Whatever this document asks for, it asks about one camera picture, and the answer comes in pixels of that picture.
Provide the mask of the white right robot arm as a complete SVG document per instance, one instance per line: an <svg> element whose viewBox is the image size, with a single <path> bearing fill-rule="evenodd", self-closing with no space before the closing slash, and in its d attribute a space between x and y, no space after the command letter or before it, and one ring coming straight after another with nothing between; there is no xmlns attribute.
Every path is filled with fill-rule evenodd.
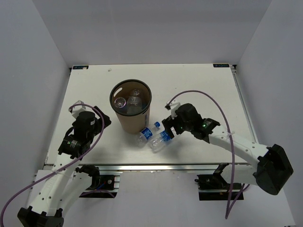
<svg viewBox="0 0 303 227"><path fill-rule="evenodd" d="M293 174L281 146L274 144L269 147L231 134L216 120L203 118L192 104L173 102L165 107L171 114L162 120L162 124L171 138L188 131L196 139L233 152L248 163L239 167L220 165L214 172L214 184L218 188L226 188L234 181L254 184L271 195L277 195Z"/></svg>

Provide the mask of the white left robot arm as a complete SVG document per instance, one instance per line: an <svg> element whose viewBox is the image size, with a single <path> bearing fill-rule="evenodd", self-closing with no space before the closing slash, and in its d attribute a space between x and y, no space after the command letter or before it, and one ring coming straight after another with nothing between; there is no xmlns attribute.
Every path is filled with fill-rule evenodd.
<svg viewBox="0 0 303 227"><path fill-rule="evenodd" d="M21 208L17 217L25 227L61 227L64 215L81 194L99 186L99 168L94 165L79 166L92 150L106 127L109 116L97 106L80 102L69 108L75 118L58 148L52 172L41 179L42 189L28 208Z"/></svg>

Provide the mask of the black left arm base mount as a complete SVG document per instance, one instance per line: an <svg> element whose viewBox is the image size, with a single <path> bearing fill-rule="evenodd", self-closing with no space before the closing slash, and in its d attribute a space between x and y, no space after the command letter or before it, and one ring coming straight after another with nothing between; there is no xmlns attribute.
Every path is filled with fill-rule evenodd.
<svg viewBox="0 0 303 227"><path fill-rule="evenodd" d="M94 165L83 165L75 169L74 179L80 173L87 174L91 182L91 185L79 196L80 198L116 197L120 184L120 174L102 172Z"/></svg>

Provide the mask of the clear bottle green blue label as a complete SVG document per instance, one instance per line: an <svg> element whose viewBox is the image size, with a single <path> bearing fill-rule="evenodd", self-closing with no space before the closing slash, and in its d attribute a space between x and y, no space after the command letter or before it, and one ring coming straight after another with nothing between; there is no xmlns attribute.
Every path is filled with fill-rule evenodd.
<svg viewBox="0 0 303 227"><path fill-rule="evenodd" d="M127 114L137 114L142 110L142 99L138 96L130 96L127 100Z"/></svg>

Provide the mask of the brown cylindrical paper bin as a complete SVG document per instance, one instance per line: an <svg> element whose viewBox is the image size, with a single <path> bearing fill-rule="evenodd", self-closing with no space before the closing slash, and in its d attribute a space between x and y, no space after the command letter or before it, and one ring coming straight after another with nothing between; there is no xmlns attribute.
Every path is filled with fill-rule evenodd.
<svg viewBox="0 0 303 227"><path fill-rule="evenodd" d="M142 110L137 114L119 113L114 108L114 101L117 97L124 97L126 101L130 97L133 89L141 89ZM150 105L152 102L152 92L150 88L142 81L137 79L128 79L118 83L111 91L109 97L110 105L115 111L120 124L125 132L136 134L149 124Z"/></svg>

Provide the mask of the small clear bottle blue cap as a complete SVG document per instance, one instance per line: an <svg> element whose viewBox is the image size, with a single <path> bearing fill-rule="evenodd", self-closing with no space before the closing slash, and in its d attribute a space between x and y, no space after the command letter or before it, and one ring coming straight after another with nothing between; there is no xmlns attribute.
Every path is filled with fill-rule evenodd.
<svg viewBox="0 0 303 227"><path fill-rule="evenodd" d="M157 134L160 129L160 123L155 122L153 125L145 127L136 134L135 142L139 147L144 147L146 143Z"/></svg>

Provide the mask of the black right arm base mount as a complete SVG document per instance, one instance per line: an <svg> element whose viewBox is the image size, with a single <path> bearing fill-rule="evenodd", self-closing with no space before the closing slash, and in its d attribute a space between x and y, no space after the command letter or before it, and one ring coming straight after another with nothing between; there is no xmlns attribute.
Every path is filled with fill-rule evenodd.
<svg viewBox="0 0 303 227"><path fill-rule="evenodd" d="M229 166L227 163L220 164L214 173L197 175L195 182L198 186L200 201L227 201L230 184L227 183L221 173L223 168Z"/></svg>

